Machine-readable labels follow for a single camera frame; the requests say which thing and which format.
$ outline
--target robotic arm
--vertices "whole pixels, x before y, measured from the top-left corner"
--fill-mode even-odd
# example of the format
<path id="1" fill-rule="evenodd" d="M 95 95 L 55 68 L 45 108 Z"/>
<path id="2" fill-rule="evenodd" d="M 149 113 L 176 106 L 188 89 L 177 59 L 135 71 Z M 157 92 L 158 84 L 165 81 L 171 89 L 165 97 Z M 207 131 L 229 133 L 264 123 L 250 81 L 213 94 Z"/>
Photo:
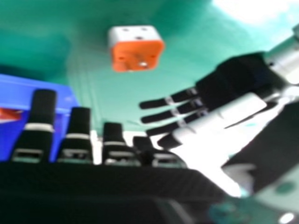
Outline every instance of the robotic arm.
<path id="1" fill-rule="evenodd" d="M 142 118 L 143 123 L 192 113 L 182 120 L 147 131 L 167 133 L 158 144 L 171 149 L 207 131 L 215 132 L 256 114 L 281 109 L 299 97 L 299 26 L 294 35 L 269 52 L 237 56 L 221 63 L 194 88 L 140 103 L 142 109 L 187 101 L 175 109 Z"/>

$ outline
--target green surface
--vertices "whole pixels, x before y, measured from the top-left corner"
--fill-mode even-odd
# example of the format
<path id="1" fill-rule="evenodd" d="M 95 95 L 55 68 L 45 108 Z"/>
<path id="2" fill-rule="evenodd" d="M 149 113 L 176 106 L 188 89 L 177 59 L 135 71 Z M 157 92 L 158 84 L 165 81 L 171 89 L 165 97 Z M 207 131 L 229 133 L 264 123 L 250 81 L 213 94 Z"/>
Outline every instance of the green surface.
<path id="1" fill-rule="evenodd" d="M 69 84 L 103 121 L 146 127 L 138 103 L 194 85 L 217 63 L 268 50 L 299 22 L 297 0 L 2 0 L 0 73 Z M 154 25 L 166 42 L 154 71 L 115 73 L 113 25 Z"/>

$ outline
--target robotic hand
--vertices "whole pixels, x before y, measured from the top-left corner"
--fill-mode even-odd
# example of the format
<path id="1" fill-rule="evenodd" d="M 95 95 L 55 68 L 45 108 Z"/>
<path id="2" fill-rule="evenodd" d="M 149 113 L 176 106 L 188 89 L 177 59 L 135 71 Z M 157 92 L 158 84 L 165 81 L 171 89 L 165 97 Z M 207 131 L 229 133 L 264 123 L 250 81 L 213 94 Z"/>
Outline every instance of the robotic hand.
<path id="1" fill-rule="evenodd" d="M 142 109 L 150 109 L 186 101 L 175 109 L 143 117 L 145 124 L 192 113 L 147 130 L 148 136 L 167 133 L 158 144 L 171 149 L 201 133 L 215 132 L 295 102 L 299 97 L 299 25 L 293 31 L 293 36 L 269 52 L 228 59 L 193 88 L 141 102 Z"/>

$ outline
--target red object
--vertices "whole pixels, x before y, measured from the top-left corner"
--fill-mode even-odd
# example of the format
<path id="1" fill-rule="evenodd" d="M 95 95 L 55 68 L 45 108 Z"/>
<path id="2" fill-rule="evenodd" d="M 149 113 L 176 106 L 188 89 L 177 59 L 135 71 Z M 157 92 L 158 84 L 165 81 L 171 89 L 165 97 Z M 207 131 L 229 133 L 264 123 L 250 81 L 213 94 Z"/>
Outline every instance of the red object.
<path id="1" fill-rule="evenodd" d="M 17 121 L 21 119 L 19 110 L 0 108 L 0 123 Z"/>

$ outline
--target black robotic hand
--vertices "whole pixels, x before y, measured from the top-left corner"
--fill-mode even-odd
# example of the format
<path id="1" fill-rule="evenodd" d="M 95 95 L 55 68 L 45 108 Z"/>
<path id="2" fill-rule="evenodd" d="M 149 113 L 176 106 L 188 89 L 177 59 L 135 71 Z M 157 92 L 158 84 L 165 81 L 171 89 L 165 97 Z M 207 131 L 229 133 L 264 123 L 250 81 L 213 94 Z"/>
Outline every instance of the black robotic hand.
<path id="1" fill-rule="evenodd" d="M 177 122 L 147 130 L 148 136 L 168 133 L 158 144 L 177 147 L 206 131 L 218 131 L 276 105 L 282 108 L 299 96 L 299 27 L 295 35 L 269 52 L 237 56 L 221 63 L 195 87 L 169 97 L 140 103 L 142 109 L 184 102 L 142 118 L 147 124 L 180 117 Z"/>

